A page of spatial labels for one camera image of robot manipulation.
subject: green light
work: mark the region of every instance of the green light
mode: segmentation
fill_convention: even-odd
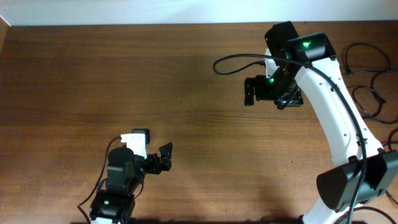
[[[305,48],[308,48],[310,46],[311,42],[303,42],[303,46]]]

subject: brown tabletop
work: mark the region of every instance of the brown tabletop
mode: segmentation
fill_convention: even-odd
[[[272,25],[11,27],[0,58],[0,220],[83,222],[76,205],[92,190],[107,143],[132,128],[150,129],[148,153],[174,143],[171,171],[146,177],[135,218],[243,222],[308,211],[318,198],[317,175],[333,163],[307,97],[283,111],[267,101],[245,107],[244,79],[264,67],[227,77],[211,68],[225,55],[263,54]],[[299,35],[325,32],[341,67],[342,50],[358,41],[380,46],[397,67],[398,22],[295,27]],[[350,57],[353,69],[386,66],[363,47]],[[252,61],[231,60],[220,70]],[[344,81],[352,90],[371,77]],[[380,118],[395,118],[397,74],[379,77],[375,88],[388,101]],[[376,110],[369,92],[358,98]],[[380,141],[397,127],[366,123]],[[398,181],[389,190],[398,197]],[[385,195],[370,205],[398,220]],[[365,211],[354,219],[388,223]]]

